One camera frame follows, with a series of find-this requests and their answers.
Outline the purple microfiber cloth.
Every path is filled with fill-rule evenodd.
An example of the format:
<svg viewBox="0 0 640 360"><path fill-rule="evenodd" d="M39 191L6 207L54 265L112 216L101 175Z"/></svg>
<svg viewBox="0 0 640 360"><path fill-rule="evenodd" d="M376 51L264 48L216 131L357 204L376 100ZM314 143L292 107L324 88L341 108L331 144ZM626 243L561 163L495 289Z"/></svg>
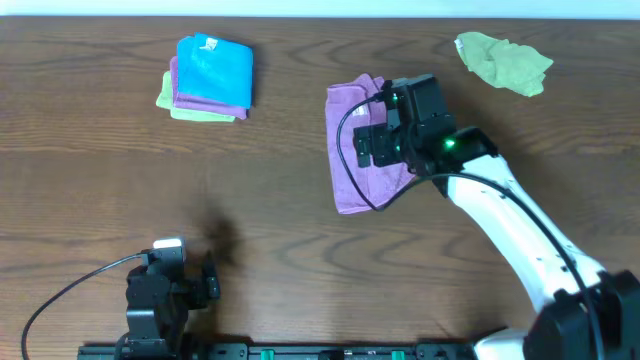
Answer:
<svg viewBox="0 0 640 360"><path fill-rule="evenodd" d="M367 168L360 168L357 163L353 130L386 123L383 103L362 103L378 93L383 83L383 77L365 73L352 82L335 84L327 89L328 158L334 201L342 215L369 211L370 204L384 205L414 178L403 163Z"/></svg>

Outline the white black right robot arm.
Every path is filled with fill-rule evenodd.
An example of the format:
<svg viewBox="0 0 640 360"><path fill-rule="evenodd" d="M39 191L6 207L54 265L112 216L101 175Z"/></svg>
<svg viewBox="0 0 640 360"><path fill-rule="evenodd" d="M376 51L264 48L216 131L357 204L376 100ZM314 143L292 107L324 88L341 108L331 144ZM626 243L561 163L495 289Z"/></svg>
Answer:
<svg viewBox="0 0 640 360"><path fill-rule="evenodd" d="M639 281L612 275L576 247L520 186L477 127L457 128L431 74L387 80L362 106L381 103L382 124L357 127L361 168L403 163L466 212L524 286L536 320L476 341L476 359L636 359Z"/></svg>

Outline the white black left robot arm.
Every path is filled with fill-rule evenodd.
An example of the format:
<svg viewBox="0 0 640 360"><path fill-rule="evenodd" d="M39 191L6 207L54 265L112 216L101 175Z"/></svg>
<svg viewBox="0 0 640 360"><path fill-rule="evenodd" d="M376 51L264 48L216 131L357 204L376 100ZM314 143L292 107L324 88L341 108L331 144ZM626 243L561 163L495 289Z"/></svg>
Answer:
<svg viewBox="0 0 640 360"><path fill-rule="evenodd" d="M116 346L120 359L185 359L193 352L185 333L189 312L220 297L211 253L195 270L185 269L180 247L150 249L127 275L128 335Z"/></svg>

